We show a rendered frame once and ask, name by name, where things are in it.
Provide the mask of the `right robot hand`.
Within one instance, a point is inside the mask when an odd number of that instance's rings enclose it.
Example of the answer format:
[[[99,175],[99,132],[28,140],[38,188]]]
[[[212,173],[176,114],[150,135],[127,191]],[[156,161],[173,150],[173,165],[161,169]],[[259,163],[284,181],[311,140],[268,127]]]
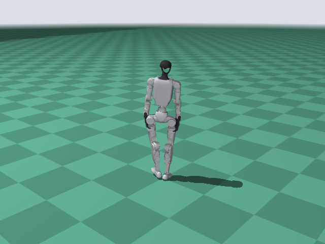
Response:
[[[178,116],[178,119],[176,119],[176,124],[175,124],[175,129],[173,132],[176,132],[178,130],[179,127],[179,121],[181,120],[181,116]]]

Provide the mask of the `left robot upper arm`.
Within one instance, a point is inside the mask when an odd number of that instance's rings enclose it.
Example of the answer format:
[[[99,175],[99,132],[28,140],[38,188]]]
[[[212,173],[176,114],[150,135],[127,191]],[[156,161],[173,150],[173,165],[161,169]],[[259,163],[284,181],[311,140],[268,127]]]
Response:
[[[147,97],[146,97],[147,101],[152,101],[153,95],[151,95],[151,94],[152,94],[152,90],[153,90],[154,80],[155,80],[155,78],[149,78],[147,80]]]

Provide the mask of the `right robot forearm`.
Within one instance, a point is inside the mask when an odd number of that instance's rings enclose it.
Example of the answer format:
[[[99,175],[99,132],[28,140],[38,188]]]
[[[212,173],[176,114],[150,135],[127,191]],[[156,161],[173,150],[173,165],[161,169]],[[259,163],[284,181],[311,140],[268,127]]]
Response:
[[[175,105],[175,118],[178,119],[178,116],[181,116],[181,99],[180,99],[180,104]]]

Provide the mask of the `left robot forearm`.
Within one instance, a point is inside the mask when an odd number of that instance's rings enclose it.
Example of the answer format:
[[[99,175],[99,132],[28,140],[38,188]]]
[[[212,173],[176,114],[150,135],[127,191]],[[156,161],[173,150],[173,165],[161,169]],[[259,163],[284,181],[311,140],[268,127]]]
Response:
[[[146,97],[147,97],[147,95],[146,95]],[[150,104],[151,104],[151,102],[150,101],[147,101],[146,100],[146,97],[145,97],[144,112],[146,112],[147,113],[147,116],[148,116],[149,115],[149,110],[150,110]],[[144,112],[143,112],[143,114],[144,114]]]

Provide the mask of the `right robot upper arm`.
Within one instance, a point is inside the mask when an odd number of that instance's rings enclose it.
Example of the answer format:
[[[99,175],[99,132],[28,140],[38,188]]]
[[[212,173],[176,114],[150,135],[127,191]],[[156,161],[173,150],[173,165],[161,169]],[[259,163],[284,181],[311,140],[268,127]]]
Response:
[[[181,83],[180,83],[180,81],[173,80],[173,87],[175,88],[174,104],[180,104],[180,96],[181,96]]]

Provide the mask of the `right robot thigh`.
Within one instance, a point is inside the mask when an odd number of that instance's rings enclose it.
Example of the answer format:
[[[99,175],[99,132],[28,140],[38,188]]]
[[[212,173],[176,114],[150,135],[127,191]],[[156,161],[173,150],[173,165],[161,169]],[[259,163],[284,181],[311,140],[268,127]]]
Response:
[[[167,144],[165,144],[165,146],[164,146],[164,149],[168,153],[170,145],[172,145],[172,146],[174,145],[176,132],[173,132],[173,131],[176,130],[175,129],[176,119],[174,117],[168,115],[167,116],[167,124],[168,124],[168,131],[167,131],[168,140],[167,140]]]

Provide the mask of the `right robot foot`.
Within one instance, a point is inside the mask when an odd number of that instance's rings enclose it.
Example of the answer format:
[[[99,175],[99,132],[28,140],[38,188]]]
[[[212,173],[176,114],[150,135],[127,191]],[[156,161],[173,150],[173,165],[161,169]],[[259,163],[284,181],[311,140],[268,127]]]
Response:
[[[162,179],[168,179],[168,178],[170,178],[171,176],[172,176],[171,173],[169,173],[168,175],[167,175],[167,173],[165,173],[165,174],[163,174]]]

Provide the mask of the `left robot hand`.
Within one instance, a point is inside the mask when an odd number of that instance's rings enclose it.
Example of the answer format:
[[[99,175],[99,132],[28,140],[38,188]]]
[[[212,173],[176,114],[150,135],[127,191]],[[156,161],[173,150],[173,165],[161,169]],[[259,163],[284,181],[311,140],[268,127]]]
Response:
[[[150,127],[148,127],[148,123],[146,123],[146,118],[147,118],[147,113],[146,112],[144,112],[144,118],[145,118],[146,127],[149,128],[149,129],[151,129]]]

